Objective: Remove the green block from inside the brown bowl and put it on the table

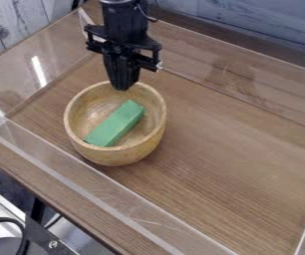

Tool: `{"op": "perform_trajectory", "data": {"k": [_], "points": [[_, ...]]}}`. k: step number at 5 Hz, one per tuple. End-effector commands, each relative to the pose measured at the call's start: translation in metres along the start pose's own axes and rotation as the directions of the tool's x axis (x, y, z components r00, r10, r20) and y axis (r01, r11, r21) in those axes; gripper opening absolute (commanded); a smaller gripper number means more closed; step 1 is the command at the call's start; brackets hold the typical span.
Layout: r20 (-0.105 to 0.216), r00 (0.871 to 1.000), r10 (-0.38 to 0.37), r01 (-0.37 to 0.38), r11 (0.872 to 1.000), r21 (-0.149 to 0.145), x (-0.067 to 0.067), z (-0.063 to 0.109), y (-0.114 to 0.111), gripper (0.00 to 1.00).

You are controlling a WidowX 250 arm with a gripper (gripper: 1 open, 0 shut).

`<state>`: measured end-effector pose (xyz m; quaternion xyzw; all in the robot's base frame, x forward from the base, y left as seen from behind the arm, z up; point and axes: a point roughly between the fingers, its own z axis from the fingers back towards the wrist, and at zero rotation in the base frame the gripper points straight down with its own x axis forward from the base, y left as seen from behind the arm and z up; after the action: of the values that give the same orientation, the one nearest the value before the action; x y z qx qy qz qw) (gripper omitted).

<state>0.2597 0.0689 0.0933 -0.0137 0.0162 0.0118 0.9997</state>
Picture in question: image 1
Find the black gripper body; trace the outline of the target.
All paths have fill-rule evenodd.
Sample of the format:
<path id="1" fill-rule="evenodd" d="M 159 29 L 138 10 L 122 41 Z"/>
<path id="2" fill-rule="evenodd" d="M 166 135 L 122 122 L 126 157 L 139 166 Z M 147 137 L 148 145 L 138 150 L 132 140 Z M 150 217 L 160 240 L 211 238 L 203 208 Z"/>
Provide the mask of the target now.
<path id="1" fill-rule="evenodd" d="M 136 56 L 139 66 L 156 72 L 160 66 L 160 43 L 148 35 L 150 23 L 156 19 L 150 16 L 148 0 L 100 0 L 103 25 L 87 25 L 88 49 L 100 53 L 116 54 L 123 72 L 123 58 Z"/>

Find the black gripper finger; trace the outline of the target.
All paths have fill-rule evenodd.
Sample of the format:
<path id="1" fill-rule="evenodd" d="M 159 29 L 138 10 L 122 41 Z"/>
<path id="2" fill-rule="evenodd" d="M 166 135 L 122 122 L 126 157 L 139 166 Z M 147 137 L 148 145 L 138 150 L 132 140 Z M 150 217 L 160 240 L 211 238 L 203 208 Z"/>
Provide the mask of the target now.
<path id="1" fill-rule="evenodd" d="M 128 90 L 131 86 L 139 81 L 140 66 L 136 56 L 131 55 L 123 58 L 123 89 Z"/>
<path id="2" fill-rule="evenodd" d="M 123 89 L 123 78 L 119 56 L 116 54 L 107 53 L 104 55 L 104 64 L 112 85 L 120 91 Z"/>

